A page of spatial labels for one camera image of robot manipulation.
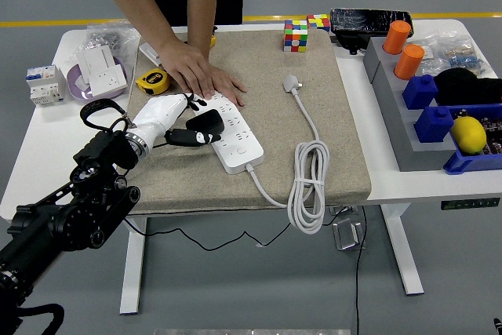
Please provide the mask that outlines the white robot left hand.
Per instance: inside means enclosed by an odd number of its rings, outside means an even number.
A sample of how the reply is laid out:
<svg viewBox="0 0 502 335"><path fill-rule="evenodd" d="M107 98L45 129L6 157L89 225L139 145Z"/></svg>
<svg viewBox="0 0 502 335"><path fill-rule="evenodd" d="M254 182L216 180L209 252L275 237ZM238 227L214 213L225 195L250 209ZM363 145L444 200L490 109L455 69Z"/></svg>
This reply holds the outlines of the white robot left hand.
<svg viewBox="0 0 502 335"><path fill-rule="evenodd" d="M154 142L164 137L166 143L181 147L200 147L221 140L223 119L216 110L206 109L186 122L185 129L174 129L176 120L187 108L198 111L207 102L195 95L176 94L151 98L133 120L126 139L140 157L148 155Z"/></svg>

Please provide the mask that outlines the person's left hand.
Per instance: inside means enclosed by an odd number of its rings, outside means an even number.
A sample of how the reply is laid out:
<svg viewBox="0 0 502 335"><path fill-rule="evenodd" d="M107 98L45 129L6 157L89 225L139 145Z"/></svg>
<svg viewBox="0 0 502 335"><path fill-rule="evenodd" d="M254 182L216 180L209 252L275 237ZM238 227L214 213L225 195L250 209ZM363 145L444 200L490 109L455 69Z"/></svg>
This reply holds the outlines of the person's left hand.
<svg viewBox="0 0 502 335"><path fill-rule="evenodd" d="M243 93L248 92L248 88L241 80L229 74L225 70L209 64L210 89L224 95L230 102L237 107L244 107L245 101L242 98Z"/></svg>

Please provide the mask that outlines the person's right hand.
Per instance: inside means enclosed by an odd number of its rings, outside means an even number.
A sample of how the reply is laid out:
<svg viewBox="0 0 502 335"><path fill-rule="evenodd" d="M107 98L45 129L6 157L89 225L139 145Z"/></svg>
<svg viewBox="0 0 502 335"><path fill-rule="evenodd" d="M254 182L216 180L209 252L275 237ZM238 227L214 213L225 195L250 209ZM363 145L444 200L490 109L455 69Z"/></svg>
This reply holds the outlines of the person's right hand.
<svg viewBox="0 0 502 335"><path fill-rule="evenodd" d="M155 50L165 71L184 93L193 93L205 99L214 94L209 66L199 49L171 35Z"/></svg>

